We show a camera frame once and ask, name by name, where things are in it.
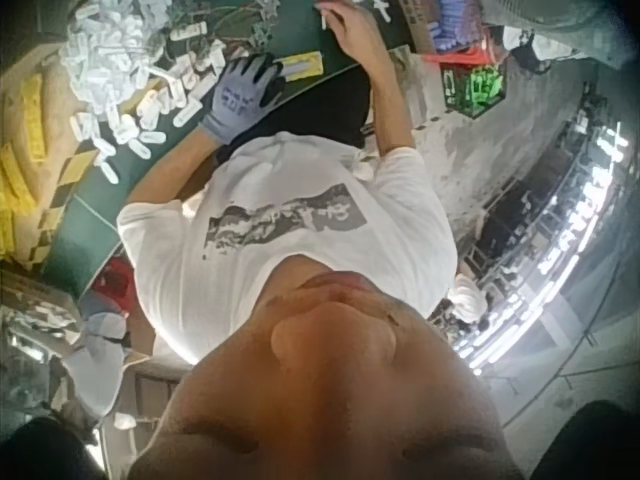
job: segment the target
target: graphic print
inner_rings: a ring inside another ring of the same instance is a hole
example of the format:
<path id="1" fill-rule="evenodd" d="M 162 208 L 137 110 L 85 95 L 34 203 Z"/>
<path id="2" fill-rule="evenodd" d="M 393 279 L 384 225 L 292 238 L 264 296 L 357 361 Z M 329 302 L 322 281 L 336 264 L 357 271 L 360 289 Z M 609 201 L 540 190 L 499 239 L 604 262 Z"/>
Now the graphic print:
<path id="1" fill-rule="evenodd" d="M 255 211 L 231 205 L 222 216 L 209 218 L 204 248 L 211 245 L 228 254 L 245 245 L 265 244 L 304 228 L 347 232 L 367 223 L 346 185 L 334 185 L 315 197 L 296 198 L 279 206 L 266 205 Z"/>

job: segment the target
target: nose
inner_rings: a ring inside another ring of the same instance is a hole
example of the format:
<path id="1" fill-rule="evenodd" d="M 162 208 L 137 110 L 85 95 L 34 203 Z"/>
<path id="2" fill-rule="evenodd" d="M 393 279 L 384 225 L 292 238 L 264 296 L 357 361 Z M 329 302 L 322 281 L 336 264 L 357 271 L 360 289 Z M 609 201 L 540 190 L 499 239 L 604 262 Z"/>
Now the nose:
<path id="1" fill-rule="evenodd" d="M 390 364 L 396 337 L 385 320 L 327 302 L 278 323 L 271 347 L 283 370 L 306 374 L 324 370 L 340 377 L 341 372 L 351 376 Z"/>

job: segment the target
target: pile of white plastic parts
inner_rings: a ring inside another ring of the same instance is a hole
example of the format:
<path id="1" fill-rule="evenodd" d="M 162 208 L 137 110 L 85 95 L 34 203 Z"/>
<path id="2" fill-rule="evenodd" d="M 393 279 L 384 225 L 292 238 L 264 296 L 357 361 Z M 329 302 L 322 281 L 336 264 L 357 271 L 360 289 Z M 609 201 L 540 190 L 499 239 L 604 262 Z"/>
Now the pile of white plastic parts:
<path id="1" fill-rule="evenodd" d="M 116 154 L 116 146 L 102 138 L 99 122 L 106 120 L 112 131 L 108 137 L 113 136 L 117 144 L 126 144 L 139 157 L 149 159 L 147 145 L 166 141 L 166 134 L 156 130 L 160 115 L 178 108 L 173 125 L 184 126 L 202 108 L 200 100 L 225 66 L 225 44 L 220 40 L 211 42 L 197 58 L 194 52 L 177 57 L 168 70 L 155 66 L 164 53 L 166 39 L 160 30 L 169 24 L 171 2 L 90 0 L 76 10 L 67 44 L 60 50 L 71 90 L 87 104 L 86 111 L 70 118 L 71 128 L 79 142 L 90 139 L 99 150 L 94 164 L 111 183 L 119 182 L 108 161 Z M 181 26 L 171 31 L 169 41 L 206 33 L 205 22 Z M 135 117 L 121 114 L 118 106 L 145 90 L 150 76 L 161 77 L 166 85 L 147 91 Z"/>

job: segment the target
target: lips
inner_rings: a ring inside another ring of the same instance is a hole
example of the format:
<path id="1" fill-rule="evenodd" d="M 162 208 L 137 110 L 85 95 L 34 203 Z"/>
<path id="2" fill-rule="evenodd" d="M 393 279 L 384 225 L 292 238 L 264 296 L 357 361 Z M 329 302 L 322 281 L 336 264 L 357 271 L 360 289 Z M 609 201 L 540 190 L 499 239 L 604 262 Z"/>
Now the lips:
<path id="1" fill-rule="evenodd" d="M 378 289 L 370 280 L 355 272 L 330 272 L 316 275 L 307 280 L 299 288 L 318 288 L 327 285 L 340 285 L 363 292 L 378 293 Z"/>

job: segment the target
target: concrete floor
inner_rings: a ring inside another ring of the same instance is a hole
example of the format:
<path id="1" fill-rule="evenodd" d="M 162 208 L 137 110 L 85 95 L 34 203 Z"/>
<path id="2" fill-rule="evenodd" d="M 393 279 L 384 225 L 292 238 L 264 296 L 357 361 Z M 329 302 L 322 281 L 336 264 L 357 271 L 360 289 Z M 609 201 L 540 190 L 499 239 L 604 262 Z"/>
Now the concrete floor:
<path id="1" fill-rule="evenodd" d="M 535 76 L 508 59 L 507 98 L 471 120 L 446 113 L 439 67 L 415 59 L 427 102 L 417 147 L 433 171 L 436 191 L 460 240 L 496 188 L 511 175 L 526 173 L 575 113 L 582 84 L 593 79 L 595 67 L 589 60 L 571 60 Z"/>

